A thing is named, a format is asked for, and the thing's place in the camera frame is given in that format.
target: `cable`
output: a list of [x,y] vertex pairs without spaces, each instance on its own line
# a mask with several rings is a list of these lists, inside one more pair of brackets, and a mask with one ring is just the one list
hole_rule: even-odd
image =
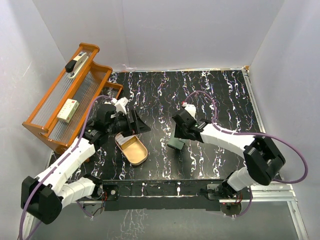
[[99,207],[97,210],[95,210],[94,214],[92,214],[92,216],[94,217],[96,215],[96,213],[100,210],[100,209],[105,209],[103,206]]
[[104,195],[104,192],[103,192],[103,190],[102,190],[102,193],[101,193],[101,195],[99,196],[99,197],[97,197],[97,198],[90,198],[91,200],[99,200],[102,196]]
[[296,184],[296,183],[300,183],[301,181],[303,181],[307,177],[308,171],[309,171],[307,161],[306,161],[305,157],[302,155],[302,153],[295,146],[293,146],[290,143],[280,139],[277,136],[273,136],[273,135],[270,135],[270,134],[267,134],[267,133],[262,133],[262,132],[234,132],[234,131],[226,131],[226,130],[221,129],[216,123],[216,121],[217,121],[217,106],[215,104],[215,101],[210,97],[210,95],[208,93],[206,93],[205,91],[200,91],[200,90],[199,91],[194,91],[189,96],[187,96],[184,101],[186,102],[188,100],[188,98],[190,98],[192,95],[194,95],[196,93],[202,93],[202,94],[206,95],[211,100],[211,102],[213,104],[213,108],[214,108],[214,116],[213,116],[211,122],[212,122],[212,125],[217,130],[219,130],[220,132],[225,133],[225,134],[230,134],[230,135],[238,135],[238,136],[240,136],[240,135],[251,135],[251,136],[268,137],[268,138],[277,140],[277,141],[287,145],[289,148],[291,148],[293,151],[295,151],[296,154],[298,154],[298,156],[301,158],[303,166],[304,166],[304,173],[303,173],[302,177],[300,177],[297,180],[291,180],[291,181],[284,181],[284,180],[280,180],[280,179],[273,179],[273,181],[276,181],[276,182],[279,182],[279,183],[283,183],[283,184]]
[[236,217],[241,217],[241,216],[243,216],[244,214],[246,214],[246,212],[248,212],[248,210],[249,210],[249,208],[250,208],[250,206],[251,206],[251,204],[252,204],[252,199],[254,198],[254,197],[252,196],[251,187],[249,187],[249,192],[250,192],[250,199],[249,199],[249,204],[248,204],[248,206],[246,206],[246,208],[245,208],[245,210],[244,210],[243,212],[241,212],[239,215],[236,215]]
[[[87,121],[88,121],[88,118],[89,118],[89,114],[90,114],[90,111],[94,105],[94,103],[99,99],[99,98],[107,98],[109,100],[112,100],[112,97],[110,96],[106,96],[106,95],[100,95],[100,96],[97,96],[90,104],[90,107],[88,109],[88,112],[86,114],[86,117],[85,117],[85,120],[84,120],[84,123],[83,123],[83,126],[82,126],[82,130],[81,130],[81,133],[79,135],[79,138],[78,138],[78,141],[77,143],[75,144],[74,148],[71,150],[71,153],[73,153],[76,148],[78,147],[83,135],[84,135],[84,132],[85,132],[85,128],[86,128],[86,124],[87,124]],[[60,166],[65,160],[67,157],[70,156],[71,154],[70,152],[67,153],[60,162],[58,162],[58,166]],[[29,204],[32,200],[32,198],[34,197],[34,195],[36,194],[37,190],[40,188],[40,186],[45,182],[45,180],[57,169],[57,167],[55,166],[54,168],[52,168],[52,170],[35,186],[35,188],[33,189],[33,191],[31,192],[30,196],[28,197],[28,199],[26,200],[26,203],[24,205],[24,208],[23,208],[23,211],[22,211],[22,215],[21,215],[21,219],[20,219],[20,226],[19,226],[19,239],[20,240],[28,240],[31,238],[31,236],[35,233],[36,229],[39,227],[39,225],[41,224],[41,221],[34,227],[34,229],[30,232],[29,236],[26,237],[25,239],[23,239],[23,228],[24,228],[24,222],[25,222],[25,219],[26,219],[26,214],[27,214],[27,209],[29,207]]]
[[239,194],[236,195],[236,200],[233,204],[237,204],[238,203],[238,198],[239,198]]
[[94,216],[90,213],[90,212],[88,212],[87,210],[85,210],[85,208],[80,204],[80,202],[77,200],[77,201],[75,201],[76,202],[76,204],[78,204],[78,206],[82,209],[82,211],[88,216],[88,217],[90,217],[90,218],[93,218]]
[[107,199],[108,199],[108,196],[107,196],[107,193],[106,193],[106,192],[104,192],[103,194],[105,195],[105,197],[104,197],[104,198],[102,197],[102,206],[103,206],[103,208],[105,208],[105,207],[106,207],[106,201],[107,201]]
[[242,202],[242,192],[240,193],[240,201],[237,202],[237,204]]

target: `small black object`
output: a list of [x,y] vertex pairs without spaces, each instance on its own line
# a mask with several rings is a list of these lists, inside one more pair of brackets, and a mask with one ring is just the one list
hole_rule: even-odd
[[208,194],[212,194],[218,196],[219,198],[233,198],[233,196],[237,193],[229,184],[228,179],[234,172],[230,173],[226,179],[223,180],[221,184],[218,184],[214,189],[211,188],[201,188],[200,193],[209,199]]
[[[23,180],[21,186],[22,209],[25,207],[31,192],[38,184],[39,182],[30,176]],[[58,197],[48,186],[42,184],[31,199],[27,212],[41,222],[50,224],[58,217],[62,210],[62,199],[62,197]]]
[[210,123],[209,120],[201,119],[200,121],[196,121],[185,109],[176,112],[172,118],[175,121],[175,138],[190,139],[203,143],[200,133],[203,132],[204,127]]
[[70,62],[68,62],[66,65],[65,65],[65,71],[67,73],[71,73],[73,70],[74,70],[74,67],[76,65],[77,61],[76,60],[71,60]]
[[119,198],[119,186],[116,184],[104,184],[103,191],[107,196],[107,201],[117,201]]
[[84,129],[83,137],[89,140],[90,144],[94,144],[95,147],[99,148],[104,143],[103,139],[108,139],[108,135],[106,135],[103,131],[98,131],[91,126],[86,126]]
[[107,125],[114,122],[114,115],[117,113],[116,107],[112,104],[102,104],[96,111],[94,126],[99,131],[103,131]]
[[130,112],[133,118],[133,122],[131,122],[130,125],[134,130],[134,134],[142,134],[151,131],[151,128],[141,120],[135,109],[132,109]]

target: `small white box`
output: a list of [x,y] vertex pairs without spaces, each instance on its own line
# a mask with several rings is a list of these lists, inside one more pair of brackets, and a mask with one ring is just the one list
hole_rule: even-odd
[[69,123],[78,106],[78,101],[68,98],[61,108],[57,118],[63,122]]

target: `black tabletop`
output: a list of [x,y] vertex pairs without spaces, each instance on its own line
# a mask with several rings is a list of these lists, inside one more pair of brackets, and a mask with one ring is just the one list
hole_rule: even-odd
[[[127,109],[135,108],[151,131],[139,139],[148,150],[148,157],[139,166],[132,166],[116,147],[114,136],[108,138],[96,154],[71,177],[76,181],[86,173],[102,180],[180,180],[224,179],[244,166],[236,154],[212,144],[188,140],[182,150],[167,147],[174,129],[171,116],[182,101],[196,90],[206,91],[216,102],[218,124],[239,132],[259,132],[241,70],[162,71],[113,73],[111,82],[123,85],[120,97],[127,97]],[[105,88],[103,94],[116,93]],[[102,103],[95,104],[91,114]],[[188,101],[194,104],[198,119],[213,117],[212,104],[204,95]]]

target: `white panel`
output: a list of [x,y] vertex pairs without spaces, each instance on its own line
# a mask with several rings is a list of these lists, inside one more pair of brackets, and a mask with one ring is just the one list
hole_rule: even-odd
[[116,71],[250,65],[283,0],[33,0],[64,59],[100,46]]
[[123,0],[131,68],[250,65],[283,0]]
[[[284,3],[250,67],[254,95],[265,128],[304,154],[309,165],[305,181],[293,185],[311,240],[320,239],[320,2]],[[302,176],[301,160],[281,147],[286,180]]]
[[31,0],[0,1],[1,239],[17,239],[21,183],[51,150],[22,126],[65,65]]
[[94,58],[113,70],[128,67],[122,2],[119,0],[33,0],[64,59],[79,43],[100,47]]

